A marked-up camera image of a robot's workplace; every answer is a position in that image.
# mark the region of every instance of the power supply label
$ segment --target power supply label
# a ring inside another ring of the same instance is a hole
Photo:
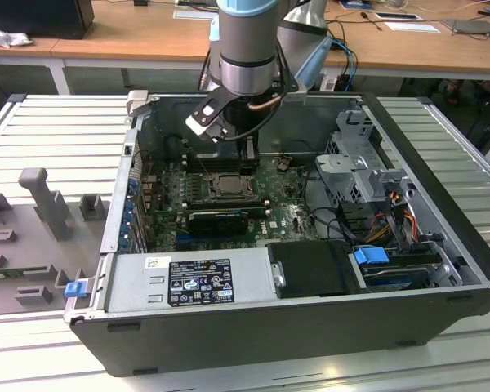
[[[234,302],[230,260],[171,262],[167,300],[170,306]]]

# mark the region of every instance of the computer case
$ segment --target computer case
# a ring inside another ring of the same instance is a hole
[[[81,39],[94,19],[91,0],[0,0],[0,30]]]

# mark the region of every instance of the blue tab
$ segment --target blue tab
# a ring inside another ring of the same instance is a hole
[[[87,283],[85,282],[71,282],[65,286],[65,296],[67,298],[74,298],[77,296],[87,296]]]
[[[354,252],[354,257],[359,265],[389,263],[389,257],[382,247],[361,247]]]

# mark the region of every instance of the yellow wire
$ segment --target yellow wire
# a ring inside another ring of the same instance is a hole
[[[380,231],[378,231],[377,233],[375,233],[373,236],[371,236],[367,242],[370,243],[372,241],[375,241],[376,239],[378,239],[379,237],[385,235],[385,232],[387,232],[388,230],[390,229],[390,226],[385,226],[383,229],[381,229]]]

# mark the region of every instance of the desk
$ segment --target desk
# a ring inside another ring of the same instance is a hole
[[[421,0],[429,9],[454,9],[469,0]],[[107,67],[140,69],[201,69],[208,49],[207,20],[173,19],[173,5],[149,4],[134,7],[132,2],[93,1],[95,21],[83,40],[35,38],[32,47],[0,49],[0,64],[44,65],[51,70],[60,94],[72,88],[65,79],[65,67]],[[477,16],[482,5],[452,13],[434,14],[409,7],[425,19]],[[377,8],[388,11],[382,5]],[[337,3],[328,6],[327,18],[349,13]],[[363,21],[358,12],[339,18]],[[439,22],[441,33],[391,31],[380,24],[345,24],[349,46],[359,58],[359,75],[415,78],[490,79],[490,39],[478,41],[466,36],[451,36]],[[333,33],[341,36],[338,24]],[[337,75],[345,66],[342,52],[331,52],[325,63],[326,74]]]
[[[470,4],[468,0],[411,0],[411,4],[421,4],[431,10],[449,10]],[[408,13],[418,14],[425,20],[471,19],[479,16],[477,11],[484,5],[473,5],[456,12],[432,13],[415,7],[407,7]],[[382,5],[377,10],[390,11]],[[349,12],[339,4],[329,6],[327,18],[341,21],[362,21],[356,12]],[[490,17],[483,18],[490,22]],[[359,58],[358,74],[378,76],[400,76],[414,78],[459,78],[490,80],[490,38],[486,41],[472,39],[465,35],[453,35],[441,22],[429,22],[441,33],[416,33],[393,31],[384,23],[378,24],[378,31],[371,23],[344,24],[349,47]],[[341,38],[339,24],[330,25],[336,37]],[[334,69],[344,66],[345,55],[342,52],[331,53],[326,66]]]

